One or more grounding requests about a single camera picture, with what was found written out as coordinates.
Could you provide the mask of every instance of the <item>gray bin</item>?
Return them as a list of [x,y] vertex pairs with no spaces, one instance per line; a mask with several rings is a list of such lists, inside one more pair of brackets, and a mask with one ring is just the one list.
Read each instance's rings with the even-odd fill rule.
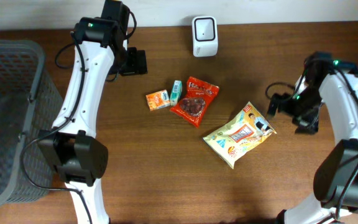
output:
[[[0,40],[0,206],[48,193],[30,185],[19,167],[24,145],[40,129],[51,128],[63,102],[44,64],[44,51],[35,42]],[[24,160],[34,182],[51,186],[52,171],[36,144]]]

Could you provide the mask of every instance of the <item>white background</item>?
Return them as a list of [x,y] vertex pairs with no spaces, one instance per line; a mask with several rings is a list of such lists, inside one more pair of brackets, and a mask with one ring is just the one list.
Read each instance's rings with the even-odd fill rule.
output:
[[[101,15],[104,0],[0,0],[0,30],[73,28]],[[190,25],[195,16],[218,24],[358,21],[358,0],[127,0],[138,25]]]

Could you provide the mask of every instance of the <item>teal and white box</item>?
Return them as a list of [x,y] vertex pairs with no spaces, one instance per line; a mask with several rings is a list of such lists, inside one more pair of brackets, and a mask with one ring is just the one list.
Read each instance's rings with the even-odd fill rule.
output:
[[181,81],[175,80],[175,82],[173,83],[173,88],[172,88],[172,92],[171,92],[171,106],[175,106],[179,99],[180,99],[180,95],[181,95]]

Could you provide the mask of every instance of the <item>brown tabletop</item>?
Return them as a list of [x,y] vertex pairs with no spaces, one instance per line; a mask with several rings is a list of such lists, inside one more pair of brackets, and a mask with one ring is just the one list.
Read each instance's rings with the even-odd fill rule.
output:
[[[314,173],[334,147],[325,106],[314,136],[295,135],[291,118],[277,115],[271,123],[278,134],[239,159],[234,170],[201,138],[248,101],[265,113],[266,86],[295,83],[303,60],[316,50],[358,63],[358,22],[233,25],[219,26],[218,32],[217,56],[195,58],[191,27],[138,28],[129,45],[146,50],[149,73],[105,84],[97,139],[109,149],[102,186],[113,223],[262,220],[312,193]],[[71,71],[53,60],[71,42],[68,30],[0,32],[0,39],[38,42],[65,96]],[[72,62],[72,51],[62,55],[61,63]],[[174,80],[185,83],[189,76],[220,87],[198,129],[168,108],[150,112],[145,100],[148,93],[170,92]],[[53,184],[63,186],[57,179]],[[358,215],[342,220],[358,223]],[[76,223],[76,215],[70,195],[56,192],[34,203],[1,206],[0,223]]]

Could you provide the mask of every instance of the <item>red snack bag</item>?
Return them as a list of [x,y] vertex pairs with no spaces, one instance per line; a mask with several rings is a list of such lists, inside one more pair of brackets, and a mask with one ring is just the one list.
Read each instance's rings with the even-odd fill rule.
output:
[[171,108],[171,111],[198,128],[208,105],[218,95],[218,92],[219,87],[190,77],[187,80],[186,96]]

